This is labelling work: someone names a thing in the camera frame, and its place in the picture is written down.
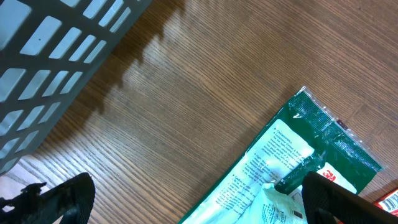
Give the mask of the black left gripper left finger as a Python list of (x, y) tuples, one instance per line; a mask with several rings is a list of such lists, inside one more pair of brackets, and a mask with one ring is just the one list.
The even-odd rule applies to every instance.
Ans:
[(82, 172), (46, 191), (46, 183), (34, 183), (12, 198), (1, 198), (1, 223), (87, 224), (95, 201), (95, 185)]

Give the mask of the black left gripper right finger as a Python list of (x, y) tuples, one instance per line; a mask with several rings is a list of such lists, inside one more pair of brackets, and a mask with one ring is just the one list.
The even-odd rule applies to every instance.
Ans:
[(302, 182), (308, 224), (396, 224), (397, 217), (324, 178), (309, 172)]

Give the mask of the red stick packet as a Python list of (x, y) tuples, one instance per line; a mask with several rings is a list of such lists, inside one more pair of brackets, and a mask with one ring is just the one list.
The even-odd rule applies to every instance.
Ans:
[(398, 217), (398, 189), (394, 189), (381, 197), (379, 200), (374, 202), (374, 205)]

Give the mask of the green 3M sponge package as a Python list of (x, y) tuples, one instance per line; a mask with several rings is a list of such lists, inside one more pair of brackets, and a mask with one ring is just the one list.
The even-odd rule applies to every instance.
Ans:
[(236, 223), (264, 184), (300, 203), (310, 171), (358, 194), (382, 169), (362, 140), (303, 86), (180, 222)]

